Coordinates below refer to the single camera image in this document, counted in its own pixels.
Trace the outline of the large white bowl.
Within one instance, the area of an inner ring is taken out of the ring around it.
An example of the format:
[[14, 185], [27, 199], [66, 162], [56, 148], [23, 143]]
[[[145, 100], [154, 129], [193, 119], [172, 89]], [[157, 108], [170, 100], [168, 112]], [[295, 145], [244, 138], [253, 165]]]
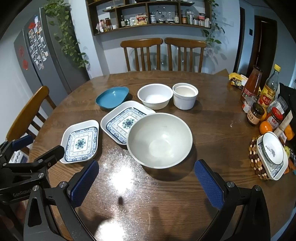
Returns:
[[189, 126], [169, 113], [153, 113], [139, 119], [130, 129], [126, 146], [141, 165], [171, 168], [190, 153], [193, 135]]

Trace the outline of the large patterned square plate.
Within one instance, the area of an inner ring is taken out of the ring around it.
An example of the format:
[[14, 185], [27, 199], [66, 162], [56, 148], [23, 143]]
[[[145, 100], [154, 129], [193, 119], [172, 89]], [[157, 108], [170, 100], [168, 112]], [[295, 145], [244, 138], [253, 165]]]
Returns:
[[117, 144], [126, 145], [132, 126], [142, 117], [155, 113], [154, 110], [136, 101], [126, 101], [106, 114], [100, 123], [102, 130]]

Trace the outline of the blue oval dish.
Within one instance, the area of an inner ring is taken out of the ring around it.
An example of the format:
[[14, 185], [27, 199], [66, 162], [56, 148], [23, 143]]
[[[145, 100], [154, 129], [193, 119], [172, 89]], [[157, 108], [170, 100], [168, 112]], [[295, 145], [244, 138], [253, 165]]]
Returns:
[[95, 103], [104, 109], [114, 109], [126, 100], [129, 91], [127, 87], [109, 88], [96, 98]]

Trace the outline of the white ramekin cup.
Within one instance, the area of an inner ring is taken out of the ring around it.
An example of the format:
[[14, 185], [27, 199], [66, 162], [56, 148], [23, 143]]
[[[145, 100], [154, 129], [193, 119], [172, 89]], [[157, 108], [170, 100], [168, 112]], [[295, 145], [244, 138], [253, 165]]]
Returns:
[[172, 90], [175, 107], [181, 110], [189, 110], [193, 108], [199, 93], [194, 85], [177, 83], [173, 86]]

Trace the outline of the medium white bowl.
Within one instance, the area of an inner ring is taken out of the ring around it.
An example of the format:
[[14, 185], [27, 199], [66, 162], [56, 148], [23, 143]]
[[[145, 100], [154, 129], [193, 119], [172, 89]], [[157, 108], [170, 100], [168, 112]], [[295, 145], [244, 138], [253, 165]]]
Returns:
[[160, 110], [168, 105], [173, 97], [173, 90], [164, 84], [148, 84], [138, 90], [137, 97], [146, 107]]

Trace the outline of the small patterned square plate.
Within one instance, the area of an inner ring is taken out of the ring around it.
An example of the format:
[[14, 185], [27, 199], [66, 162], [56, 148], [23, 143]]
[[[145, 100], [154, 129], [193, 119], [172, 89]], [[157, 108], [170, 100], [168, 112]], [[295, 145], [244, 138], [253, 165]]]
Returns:
[[63, 133], [61, 146], [65, 149], [63, 164], [74, 164], [93, 159], [97, 153], [99, 123], [87, 120], [69, 126]]

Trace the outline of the stacked patterned dishes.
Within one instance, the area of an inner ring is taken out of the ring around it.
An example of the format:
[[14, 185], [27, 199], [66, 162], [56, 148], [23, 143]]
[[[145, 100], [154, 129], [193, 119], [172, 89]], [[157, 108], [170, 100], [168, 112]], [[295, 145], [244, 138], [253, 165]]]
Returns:
[[256, 153], [267, 176], [274, 181], [280, 180], [288, 167], [288, 157], [278, 137], [273, 132], [261, 135], [256, 141]]

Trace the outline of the orange fruit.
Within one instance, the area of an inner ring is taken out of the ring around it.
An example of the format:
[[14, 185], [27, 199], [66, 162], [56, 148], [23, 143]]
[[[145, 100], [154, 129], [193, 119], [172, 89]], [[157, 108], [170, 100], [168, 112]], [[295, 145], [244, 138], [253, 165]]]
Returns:
[[287, 137], [287, 140], [290, 141], [295, 136], [295, 133], [292, 130], [292, 127], [290, 125], [287, 125], [287, 127], [284, 130], [284, 134]]
[[272, 132], [272, 131], [273, 131], [273, 128], [268, 121], [261, 122], [261, 124], [259, 126], [259, 132], [261, 135], [263, 135], [267, 132]]

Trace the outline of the small red label jar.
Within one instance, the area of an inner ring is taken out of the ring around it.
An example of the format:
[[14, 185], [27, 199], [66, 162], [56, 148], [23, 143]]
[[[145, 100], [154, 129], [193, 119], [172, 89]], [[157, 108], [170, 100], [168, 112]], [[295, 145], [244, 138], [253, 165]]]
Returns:
[[245, 113], [248, 113], [255, 102], [254, 97], [247, 96], [242, 105], [242, 109]]

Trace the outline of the red sauce bottle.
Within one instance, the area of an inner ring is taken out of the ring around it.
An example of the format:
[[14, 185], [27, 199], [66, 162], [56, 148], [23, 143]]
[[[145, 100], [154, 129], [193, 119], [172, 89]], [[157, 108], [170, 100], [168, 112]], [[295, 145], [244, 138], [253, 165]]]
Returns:
[[250, 74], [246, 84], [243, 87], [240, 100], [242, 102], [245, 101], [246, 97], [254, 97], [257, 96], [258, 90], [260, 87], [262, 77], [262, 70], [257, 66], [253, 67], [252, 73]]

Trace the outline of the yellow cap vinegar bottle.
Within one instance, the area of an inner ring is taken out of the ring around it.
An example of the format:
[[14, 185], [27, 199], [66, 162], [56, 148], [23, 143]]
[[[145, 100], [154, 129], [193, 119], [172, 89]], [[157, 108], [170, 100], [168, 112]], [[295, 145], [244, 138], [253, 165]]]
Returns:
[[278, 74], [280, 73], [281, 67], [277, 64], [274, 65], [274, 72], [267, 79], [259, 99], [257, 101], [264, 109], [267, 109], [271, 102], [274, 100], [276, 91], [278, 89]]

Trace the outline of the yellow snack packet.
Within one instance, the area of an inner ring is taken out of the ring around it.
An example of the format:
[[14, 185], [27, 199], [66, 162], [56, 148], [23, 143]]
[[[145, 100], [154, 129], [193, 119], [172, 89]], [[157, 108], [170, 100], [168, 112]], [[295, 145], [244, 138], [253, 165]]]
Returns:
[[230, 84], [240, 90], [243, 90], [244, 85], [246, 84], [248, 78], [242, 74], [230, 73], [229, 81]]

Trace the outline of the back left wooden chair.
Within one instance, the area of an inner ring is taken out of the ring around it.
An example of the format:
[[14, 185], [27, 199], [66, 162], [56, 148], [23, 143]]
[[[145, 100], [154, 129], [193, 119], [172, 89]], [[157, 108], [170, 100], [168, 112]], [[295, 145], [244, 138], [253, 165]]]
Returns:
[[149, 38], [149, 39], [138, 39], [138, 40], [127, 40], [122, 41], [120, 46], [123, 48], [125, 54], [126, 67], [128, 71], [131, 71], [130, 68], [130, 60], [128, 57], [128, 48], [132, 48], [134, 50], [134, 59], [135, 59], [135, 68], [136, 71], [140, 71], [139, 58], [138, 58], [138, 49], [140, 49], [140, 59], [142, 71], [146, 71], [146, 67], [148, 71], [152, 70], [150, 51], [149, 49], [152, 46], [156, 46], [156, 70], [161, 70], [161, 45], [163, 44], [163, 39], [161, 38]]

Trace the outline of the back right wooden chair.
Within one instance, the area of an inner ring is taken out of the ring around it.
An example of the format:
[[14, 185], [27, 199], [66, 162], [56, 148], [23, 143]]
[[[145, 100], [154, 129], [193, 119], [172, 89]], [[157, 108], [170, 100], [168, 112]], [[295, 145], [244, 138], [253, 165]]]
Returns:
[[173, 71], [173, 54], [172, 54], [172, 46], [177, 47], [177, 68], [178, 71], [181, 71], [181, 54], [183, 53], [183, 71], [187, 72], [187, 53], [189, 50], [189, 72], [194, 72], [194, 58], [193, 58], [193, 50], [196, 48], [200, 49], [200, 57], [199, 57], [199, 65], [198, 65], [198, 73], [202, 72], [202, 64], [203, 64], [203, 56], [204, 49], [207, 44], [205, 41], [198, 40], [190, 40], [190, 39], [181, 39], [181, 38], [166, 38], [165, 44], [168, 49], [168, 68], [169, 71]]

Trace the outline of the right green vine plant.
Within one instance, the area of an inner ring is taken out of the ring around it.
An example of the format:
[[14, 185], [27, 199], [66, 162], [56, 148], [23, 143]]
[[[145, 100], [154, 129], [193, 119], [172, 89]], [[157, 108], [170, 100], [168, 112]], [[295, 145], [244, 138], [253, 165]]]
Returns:
[[202, 29], [205, 36], [206, 47], [205, 50], [210, 50], [215, 45], [221, 45], [222, 42], [218, 39], [220, 34], [225, 34], [225, 30], [218, 24], [217, 8], [219, 4], [217, 1], [209, 0], [205, 3], [205, 18], [209, 19], [208, 27]]

